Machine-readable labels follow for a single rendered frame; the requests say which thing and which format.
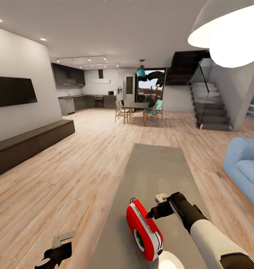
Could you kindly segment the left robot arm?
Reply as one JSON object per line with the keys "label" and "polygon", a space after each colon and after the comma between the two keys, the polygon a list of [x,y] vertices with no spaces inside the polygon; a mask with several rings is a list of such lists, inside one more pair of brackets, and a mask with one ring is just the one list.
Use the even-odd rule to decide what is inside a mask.
{"label": "left robot arm", "polygon": [[52,248],[45,251],[44,258],[35,266],[35,269],[59,269],[62,260],[72,255],[72,243],[67,242],[61,244],[61,241],[73,238],[74,236],[74,231],[54,236]]}

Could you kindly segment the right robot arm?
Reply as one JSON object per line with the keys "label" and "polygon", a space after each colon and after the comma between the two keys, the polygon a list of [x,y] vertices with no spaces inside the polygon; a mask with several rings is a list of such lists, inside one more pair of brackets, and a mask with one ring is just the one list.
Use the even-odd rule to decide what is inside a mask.
{"label": "right robot arm", "polygon": [[175,213],[188,230],[208,269],[254,269],[254,259],[217,229],[186,197],[176,192],[155,196],[157,207],[146,218],[159,219]]}

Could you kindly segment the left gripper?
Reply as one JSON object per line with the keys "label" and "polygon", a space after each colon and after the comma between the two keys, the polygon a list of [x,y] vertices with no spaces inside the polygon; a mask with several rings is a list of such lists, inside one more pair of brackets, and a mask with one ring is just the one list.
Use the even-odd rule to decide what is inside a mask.
{"label": "left gripper", "polygon": [[47,257],[53,253],[57,253],[60,256],[60,263],[62,262],[62,260],[65,260],[69,257],[71,257],[72,255],[72,243],[71,242],[67,242],[65,244],[62,244],[60,247],[55,248],[55,249],[49,249],[46,250],[44,253],[44,257]]}

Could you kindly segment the radio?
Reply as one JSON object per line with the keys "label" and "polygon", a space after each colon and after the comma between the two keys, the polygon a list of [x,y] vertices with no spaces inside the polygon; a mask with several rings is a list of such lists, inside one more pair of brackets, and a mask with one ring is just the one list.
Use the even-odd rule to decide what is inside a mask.
{"label": "radio", "polygon": [[162,254],[163,236],[154,221],[146,218],[147,214],[139,200],[135,199],[129,203],[126,220],[144,257],[153,262]]}

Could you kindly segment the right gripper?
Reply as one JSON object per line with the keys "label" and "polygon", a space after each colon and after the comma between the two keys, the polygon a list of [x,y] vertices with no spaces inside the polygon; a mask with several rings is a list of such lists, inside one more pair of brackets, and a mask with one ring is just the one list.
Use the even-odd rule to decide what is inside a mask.
{"label": "right gripper", "polygon": [[151,212],[146,215],[146,218],[155,218],[159,219],[161,217],[169,216],[170,214],[166,212],[164,208],[164,202],[151,209]]}

